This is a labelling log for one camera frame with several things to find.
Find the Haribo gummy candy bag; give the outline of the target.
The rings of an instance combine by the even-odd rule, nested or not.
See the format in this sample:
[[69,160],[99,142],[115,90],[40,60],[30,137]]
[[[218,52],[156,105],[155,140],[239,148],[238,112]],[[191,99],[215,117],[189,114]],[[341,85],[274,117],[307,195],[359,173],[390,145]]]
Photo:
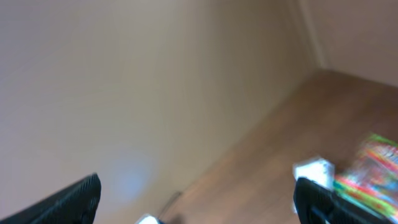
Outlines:
[[352,166],[335,176],[333,188],[397,223],[397,143],[370,135]]

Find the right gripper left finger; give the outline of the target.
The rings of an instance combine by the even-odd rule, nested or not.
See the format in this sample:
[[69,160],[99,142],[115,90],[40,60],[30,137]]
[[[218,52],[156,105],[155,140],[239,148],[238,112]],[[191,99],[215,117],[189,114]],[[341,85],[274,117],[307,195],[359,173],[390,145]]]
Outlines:
[[1,224],[92,224],[100,198],[101,181],[93,173],[1,220]]

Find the white plaster pack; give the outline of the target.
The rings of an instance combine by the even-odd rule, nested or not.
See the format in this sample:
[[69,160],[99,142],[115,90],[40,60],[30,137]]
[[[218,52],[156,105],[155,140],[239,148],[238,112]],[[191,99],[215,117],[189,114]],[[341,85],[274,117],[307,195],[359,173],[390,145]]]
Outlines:
[[295,179],[295,187],[293,192],[292,210],[298,214],[295,194],[296,186],[299,178],[307,179],[318,185],[319,189],[323,189],[327,196],[333,193],[333,181],[335,175],[335,165],[322,157],[313,157],[305,161],[295,163],[292,168]]

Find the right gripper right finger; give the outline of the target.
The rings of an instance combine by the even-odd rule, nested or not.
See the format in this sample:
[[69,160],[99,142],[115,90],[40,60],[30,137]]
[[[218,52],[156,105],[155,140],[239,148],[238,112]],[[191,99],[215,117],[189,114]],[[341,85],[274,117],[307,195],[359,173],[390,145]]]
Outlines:
[[296,181],[293,199],[301,224],[392,224],[304,177]]

